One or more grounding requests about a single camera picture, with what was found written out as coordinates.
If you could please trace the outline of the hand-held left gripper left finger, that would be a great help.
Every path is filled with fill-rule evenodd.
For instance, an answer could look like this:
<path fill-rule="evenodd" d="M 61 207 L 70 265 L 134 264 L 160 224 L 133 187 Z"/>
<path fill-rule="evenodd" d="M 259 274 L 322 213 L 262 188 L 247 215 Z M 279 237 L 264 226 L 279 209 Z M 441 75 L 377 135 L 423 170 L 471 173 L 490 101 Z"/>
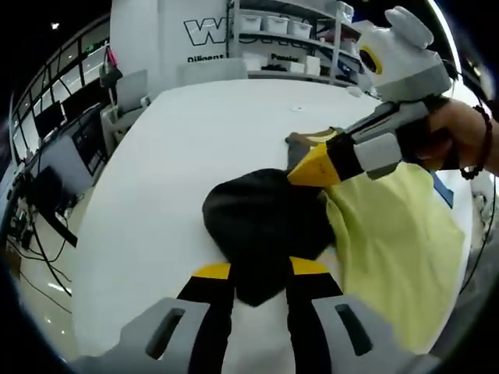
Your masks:
<path fill-rule="evenodd" d="M 119 347 L 133 373 L 220 373 L 232 329 L 230 263 L 195 271 L 175 298 L 163 298 L 122 328 Z"/>

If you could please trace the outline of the person's right hand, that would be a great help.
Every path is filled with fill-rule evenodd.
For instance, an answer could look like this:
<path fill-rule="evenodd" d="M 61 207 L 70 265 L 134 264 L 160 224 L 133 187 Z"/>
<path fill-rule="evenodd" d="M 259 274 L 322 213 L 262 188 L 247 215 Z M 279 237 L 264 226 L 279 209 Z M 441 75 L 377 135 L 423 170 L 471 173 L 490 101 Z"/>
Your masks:
<path fill-rule="evenodd" d="M 424 167 L 442 169 L 451 148 L 458 151 L 460 168 L 479 165 L 486 136 L 483 116 L 471 106 L 454 99 L 430 113 L 427 118 L 430 140 L 416 153 Z"/>

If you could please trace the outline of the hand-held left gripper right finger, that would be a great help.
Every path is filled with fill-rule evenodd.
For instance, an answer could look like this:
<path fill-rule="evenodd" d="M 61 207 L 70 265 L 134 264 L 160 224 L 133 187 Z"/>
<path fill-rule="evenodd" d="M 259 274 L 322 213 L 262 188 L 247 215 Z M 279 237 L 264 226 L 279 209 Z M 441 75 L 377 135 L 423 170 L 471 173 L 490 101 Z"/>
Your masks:
<path fill-rule="evenodd" d="M 286 288 L 297 373 L 400 373 L 405 350 L 383 318 L 344 296 L 316 260 L 292 257 Z"/>

